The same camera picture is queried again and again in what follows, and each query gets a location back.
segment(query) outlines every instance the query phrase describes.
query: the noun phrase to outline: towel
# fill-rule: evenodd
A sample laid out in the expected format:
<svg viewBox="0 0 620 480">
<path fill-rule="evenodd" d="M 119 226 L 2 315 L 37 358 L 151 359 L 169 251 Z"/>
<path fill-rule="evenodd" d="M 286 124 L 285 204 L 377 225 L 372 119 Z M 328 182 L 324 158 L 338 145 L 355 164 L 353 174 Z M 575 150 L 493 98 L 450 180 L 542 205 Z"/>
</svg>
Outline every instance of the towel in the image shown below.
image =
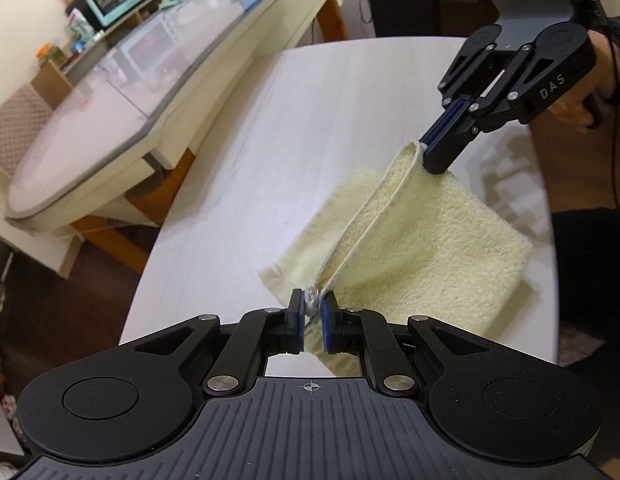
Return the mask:
<svg viewBox="0 0 620 480">
<path fill-rule="evenodd" d="M 281 261 L 261 279 L 287 304 L 292 289 L 333 290 L 339 305 L 376 310 L 390 323 L 414 314 L 486 335 L 519 284 L 530 241 L 451 174 L 423 169 L 409 142 L 380 179 L 359 171 L 328 199 Z M 341 376 L 351 359 L 321 353 L 311 324 L 306 350 Z"/>
</svg>

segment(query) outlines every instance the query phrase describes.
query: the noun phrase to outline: metal screw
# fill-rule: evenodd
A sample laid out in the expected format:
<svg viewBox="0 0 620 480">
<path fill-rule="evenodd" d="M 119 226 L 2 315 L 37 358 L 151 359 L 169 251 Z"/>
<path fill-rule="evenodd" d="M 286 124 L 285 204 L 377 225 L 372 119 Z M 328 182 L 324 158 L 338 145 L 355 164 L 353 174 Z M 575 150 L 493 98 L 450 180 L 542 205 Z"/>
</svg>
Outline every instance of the metal screw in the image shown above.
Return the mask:
<svg viewBox="0 0 620 480">
<path fill-rule="evenodd" d="M 414 379 L 407 375 L 391 375 L 385 378 L 383 384 L 385 384 L 386 388 L 390 388 L 395 392 L 404 392 L 414 386 Z"/>
<path fill-rule="evenodd" d="M 239 382 L 231 375 L 217 375 L 207 381 L 207 387 L 215 392 L 229 392 L 238 385 Z"/>
</svg>

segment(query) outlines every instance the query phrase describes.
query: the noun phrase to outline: tabletop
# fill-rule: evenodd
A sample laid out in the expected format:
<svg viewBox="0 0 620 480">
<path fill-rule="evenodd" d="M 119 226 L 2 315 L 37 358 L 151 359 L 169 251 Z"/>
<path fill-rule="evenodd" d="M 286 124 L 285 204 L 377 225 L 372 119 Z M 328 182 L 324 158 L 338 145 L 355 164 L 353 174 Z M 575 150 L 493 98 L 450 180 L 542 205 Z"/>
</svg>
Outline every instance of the tabletop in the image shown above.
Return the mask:
<svg viewBox="0 0 620 480">
<path fill-rule="evenodd" d="M 113 48 L 55 110 L 16 168 L 8 217 L 39 213 L 148 135 L 192 74 L 263 0 L 187 0 Z"/>
<path fill-rule="evenodd" d="M 440 78 L 463 40 L 387 38 L 259 58 L 202 144 L 142 275 L 122 342 L 200 314 L 222 323 L 278 304 L 259 279 L 342 179 L 384 172 L 442 112 Z M 534 245 L 498 341 L 555 361 L 556 263 L 532 138 L 510 123 L 481 134 L 452 166 Z M 276 356 L 272 375 L 325 376 L 314 356 Z"/>
</svg>

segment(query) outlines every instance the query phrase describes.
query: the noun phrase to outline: black pants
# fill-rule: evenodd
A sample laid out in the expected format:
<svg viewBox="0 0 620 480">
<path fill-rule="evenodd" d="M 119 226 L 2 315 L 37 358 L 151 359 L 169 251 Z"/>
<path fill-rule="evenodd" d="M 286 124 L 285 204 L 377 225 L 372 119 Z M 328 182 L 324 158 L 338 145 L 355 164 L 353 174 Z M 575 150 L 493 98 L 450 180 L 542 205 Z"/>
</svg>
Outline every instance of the black pants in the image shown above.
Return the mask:
<svg viewBox="0 0 620 480">
<path fill-rule="evenodd" d="M 562 320 L 596 332 L 606 344 L 571 370 L 606 397 L 606 416 L 590 459 L 620 458 L 620 212 L 568 211 L 552 216 Z"/>
</svg>

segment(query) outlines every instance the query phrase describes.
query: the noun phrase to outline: round table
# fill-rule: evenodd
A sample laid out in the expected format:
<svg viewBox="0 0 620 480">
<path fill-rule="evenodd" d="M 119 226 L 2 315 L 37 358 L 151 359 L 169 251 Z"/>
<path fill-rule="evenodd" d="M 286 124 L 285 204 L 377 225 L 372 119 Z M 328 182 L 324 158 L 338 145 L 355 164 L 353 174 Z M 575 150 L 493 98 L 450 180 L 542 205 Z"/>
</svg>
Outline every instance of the round table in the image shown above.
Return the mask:
<svg viewBox="0 0 620 480">
<path fill-rule="evenodd" d="M 139 283 L 122 342 L 199 314 L 237 322 L 278 302 L 259 279 L 341 180 L 384 172 L 441 114 L 440 78 L 463 40 L 322 44 L 257 59 L 203 142 Z M 530 133 L 482 134 L 451 168 L 534 244 L 497 340 L 555 361 L 556 263 Z M 268 374 L 321 376 L 311 355 L 277 356 Z"/>
</svg>

